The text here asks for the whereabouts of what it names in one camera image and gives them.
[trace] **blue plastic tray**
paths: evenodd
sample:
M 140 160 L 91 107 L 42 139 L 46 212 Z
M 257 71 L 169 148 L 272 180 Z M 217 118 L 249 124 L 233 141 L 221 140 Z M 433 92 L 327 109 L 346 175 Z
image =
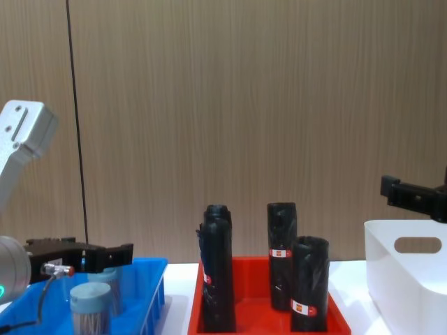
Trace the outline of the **blue plastic tray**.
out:
M 123 313 L 112 318 L 110 335 L 153 335 L 161 308 L 165 304 L 163 273 L 168 261 L 163 258 L 136 258 L 122 267 L 120 289 Z M 87 282 L 86 274 L 54 281 L 43 303 L 42 323 L 9 332 L 11 335 L 73 334 L 70 289 Z M 45 282 L 36 283 L 0 313 L 0 326 L 15 325 L 37 318 L 37 304 Z

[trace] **cable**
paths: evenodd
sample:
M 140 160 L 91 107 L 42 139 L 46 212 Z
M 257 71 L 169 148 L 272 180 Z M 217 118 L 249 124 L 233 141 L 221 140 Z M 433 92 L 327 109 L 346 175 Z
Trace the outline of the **cable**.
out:
M 10 326 L 10 325 L 2 326 L 2 327 L 0 327 L 0 334 L 6 334 L 6 333 L 10 332 L 11 330 L 14 330 L 17 328 L 39 325 L 42 321 L 43 301 L 45 299 L 45 296 L 47 295 L 48 288 L 50 287 L 51 283 L 56 279 L 57 279 L 57 277 L 55 275 L 52 275 L 50 277 L 50 279 L 48 279 L 45 286 L 43 287 L 41 296 L 39 297 L 39 303 L 38 303 L 38 307 L 37 307 L 37 320 L 17 323 L 16 325 L 13 325 L 13 326 Z

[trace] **red plastic tray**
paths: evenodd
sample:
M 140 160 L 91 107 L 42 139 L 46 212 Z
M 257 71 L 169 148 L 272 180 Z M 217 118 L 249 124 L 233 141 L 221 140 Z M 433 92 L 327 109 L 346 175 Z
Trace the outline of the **red plastic tray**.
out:
M 233 258 L 233 282 L 236 303 L 236 334 L 351 334 L 351 329 L 331 296 L 329 296 L 328 331 L 326 333 L 291 332 L 291 314 L 275 311 L 270 307 L 267 257 Z M 206 334 L 203 331 L 203 316 L 201 313 L 202 287 L 203 269 L 200 264 L 188 335 Z

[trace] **white table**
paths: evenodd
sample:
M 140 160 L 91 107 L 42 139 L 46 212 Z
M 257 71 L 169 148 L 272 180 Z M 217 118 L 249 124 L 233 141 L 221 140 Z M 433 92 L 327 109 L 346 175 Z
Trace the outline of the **white table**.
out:
M 156 334 L 186 335 L 196 288 L 197 264 L 169 264 L 164 275 L 165 301 Z M 368 293 L 366 262 L 331 262 L 329 292 L 352 335 L 389 335 Z

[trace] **wooden wall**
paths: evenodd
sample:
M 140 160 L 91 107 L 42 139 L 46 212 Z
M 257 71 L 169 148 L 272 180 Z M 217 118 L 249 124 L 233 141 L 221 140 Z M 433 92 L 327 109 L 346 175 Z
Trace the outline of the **wooden wall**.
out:
M 0 235 L 85 240 L 64 0 L 0 1 L 0 110 L 12 99 L 43 101 L 59 127 L 47 153 L 25 167 Z
M 196 261 L 206 204 L 266 254 L 266 204 L 364 257 L 382 174 L 447 163 L 447 6 L 421 0 L 70 0 L 91 241 Z

